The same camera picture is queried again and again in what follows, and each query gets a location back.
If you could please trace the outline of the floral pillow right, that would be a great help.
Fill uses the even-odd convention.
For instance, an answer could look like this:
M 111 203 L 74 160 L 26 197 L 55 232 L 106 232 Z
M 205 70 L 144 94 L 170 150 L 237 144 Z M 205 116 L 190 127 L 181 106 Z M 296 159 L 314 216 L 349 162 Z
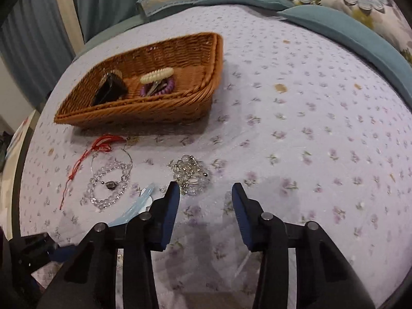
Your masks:
M 411 27 L 393 0 L 320 0 L 322 6 L 339 10 L 387 40 L 411 63 Z

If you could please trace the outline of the brown wicker basket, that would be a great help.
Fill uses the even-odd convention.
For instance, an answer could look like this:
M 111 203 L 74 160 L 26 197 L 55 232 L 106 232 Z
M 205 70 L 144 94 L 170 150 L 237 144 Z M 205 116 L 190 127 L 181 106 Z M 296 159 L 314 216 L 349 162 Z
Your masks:
M 56 124 L 98 128 L 115 124 L 183 124 L 206 116 L 223 70 L 223 37 L 195 33 L 138 47 L 98 63 L 67 95 L 55 114 Z M 128 94 L 93 106 L 105 73 L 118 69 Z M 147 96 L 156 81 L 168 85 Z

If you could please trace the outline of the light blue hair clip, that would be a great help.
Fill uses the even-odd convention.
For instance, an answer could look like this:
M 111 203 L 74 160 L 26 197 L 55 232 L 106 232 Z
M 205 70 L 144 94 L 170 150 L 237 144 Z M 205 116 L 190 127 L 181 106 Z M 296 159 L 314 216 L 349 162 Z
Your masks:
M 143 188 L 137 200 L 127 209 L 120 217 L 113 220 L 108 224 L 109 227 L 127 224 L 131 219 L 139 214 L 149 211 L 154 199 L 151 196 L 156 188 L 154 183 L 149 184 L 146 188 Z

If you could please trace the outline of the silver rhinestone brooch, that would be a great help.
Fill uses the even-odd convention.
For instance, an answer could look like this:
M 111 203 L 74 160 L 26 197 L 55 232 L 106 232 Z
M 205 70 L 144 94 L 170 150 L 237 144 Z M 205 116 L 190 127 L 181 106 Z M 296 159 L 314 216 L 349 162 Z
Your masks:
M 183 155 L 169 164 L 173 180 L 179 185 L 182 195 L 197 196 L 207 190 L 211 181 L 210 171 L 205 164 L 192 155 Z

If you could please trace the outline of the silver metal hair clip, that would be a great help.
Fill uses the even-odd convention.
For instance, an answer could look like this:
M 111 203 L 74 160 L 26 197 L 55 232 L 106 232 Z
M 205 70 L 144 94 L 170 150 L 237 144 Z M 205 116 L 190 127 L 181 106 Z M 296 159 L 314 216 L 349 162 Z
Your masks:
M 147 91 L 147 96 L 153 96 L 156 93 L 162 91 L 168 85 L 167 82 L 164 81 L 156 81 L 151 84 L 150 89 Z

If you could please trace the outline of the black item in basket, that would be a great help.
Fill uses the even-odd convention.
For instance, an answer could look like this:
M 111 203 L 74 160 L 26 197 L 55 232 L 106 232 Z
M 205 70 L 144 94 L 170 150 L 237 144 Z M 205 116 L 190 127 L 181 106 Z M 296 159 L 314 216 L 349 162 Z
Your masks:
M 123 73 L 118 69 L 104 74 L 99 82 L 98 91 L 93 99 L 93 106 L 123 99 L 128 94 L 128 87 L 123 80 Z

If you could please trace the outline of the teal pillow near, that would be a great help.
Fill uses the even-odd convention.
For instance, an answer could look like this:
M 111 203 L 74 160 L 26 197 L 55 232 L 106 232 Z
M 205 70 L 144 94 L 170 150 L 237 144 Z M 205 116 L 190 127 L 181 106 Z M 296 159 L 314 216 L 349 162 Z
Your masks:
M 347 47 L 370 62 L 411 106 L 411 66 L 389 42 L 361 22 L 341 11 L 314 5 L 295 6 L 278 15 Z

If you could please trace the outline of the blue-grey curtain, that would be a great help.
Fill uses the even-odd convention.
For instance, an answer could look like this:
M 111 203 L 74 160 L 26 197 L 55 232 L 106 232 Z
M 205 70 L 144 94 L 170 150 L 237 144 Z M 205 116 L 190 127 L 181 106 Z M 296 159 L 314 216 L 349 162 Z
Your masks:
M 137 0 L 73 0 L 85 42 L 137 14 Z M 57 0 L 1 0 L 1 56 L 33 107 L 75 58 Z

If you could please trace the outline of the floral quilted bedspread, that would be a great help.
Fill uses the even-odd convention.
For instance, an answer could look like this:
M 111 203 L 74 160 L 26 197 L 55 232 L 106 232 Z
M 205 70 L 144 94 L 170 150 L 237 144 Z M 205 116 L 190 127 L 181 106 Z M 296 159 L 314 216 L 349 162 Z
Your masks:
M 224 40 L 224 70 L 209 116 L 175 128 L 57 125 L 55 113 L 86 72 L 120 52 L 186 34 Z M 125 147 L 120 165 L 91 173 L 95 151 Z M 242 243 L 230 191 L 285 222 L 318 222 L 376 305 L 411 268 L 411 112 L 374 69 L 332 41 L 245 6 L 195 7 L 136 27 L 68 67 L 30 143 L 20 193 L 23 235 L 78 243 L 192 155 L 211 174 L 183 196 L 167 249 L 152 255 L 161 308 L 250 308 L 261 256 Z

